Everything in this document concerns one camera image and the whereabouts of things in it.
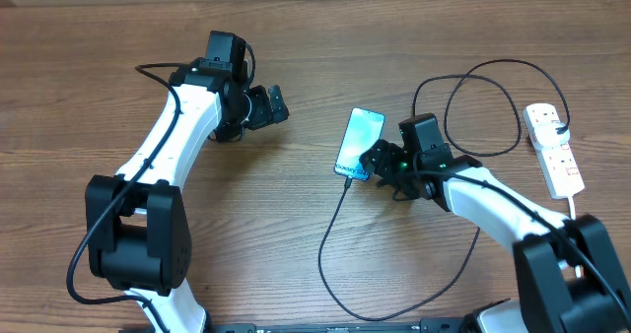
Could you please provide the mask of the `blue Galaxy smartphone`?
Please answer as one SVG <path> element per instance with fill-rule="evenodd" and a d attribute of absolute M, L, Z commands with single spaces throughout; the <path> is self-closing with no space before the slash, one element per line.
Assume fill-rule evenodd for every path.
<path fill-rule="evenodd" d="M 381 113 L 359 107 L 351 110 L 334 164 L 336 174 L 362 181 L 370 177 L 360 158 L 380 139 L 385 122 Z"/>

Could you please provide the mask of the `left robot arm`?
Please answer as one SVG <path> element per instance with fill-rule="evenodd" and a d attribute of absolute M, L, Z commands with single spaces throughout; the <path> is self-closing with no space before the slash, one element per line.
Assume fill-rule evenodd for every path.
<path fill-rule="evenodd" d="M 247 130 L 286 120 L 289 110 L 278 86 L 254 84 L 252 47 L 234 33 L 211 32 L 204 56 L 169 67 L 162 83 L 167 102 L 141 147 L 115 175 L 96 175 L 87 185 L 87 232 L 66 286 L 75 301 L 90 303 L 74 286 L 86 254 L 92 274 L 118 292 L 102 304 L 137 302 L 152 332 L 210 332 L 210 314 L 186 280 L 192 257 L 186 179 L 206 141 L 239 142 Z"/>

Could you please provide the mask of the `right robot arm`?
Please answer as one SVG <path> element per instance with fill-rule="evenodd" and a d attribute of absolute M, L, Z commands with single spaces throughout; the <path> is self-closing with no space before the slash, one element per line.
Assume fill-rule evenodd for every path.
<path fill-rule="evenodd" d="M 517 300 L 475 309 L 462 332 L 621 332 L 630 288 L 603 223 L 572 220 L 524 198 L 471 156 L 454 157 L 432 113 L 400 122 L 403 144 L 381 137 L 383 115 L 356 126 L 358 165 L 407 200 L 427 199 L 474 223 L 513 256 Z"/>

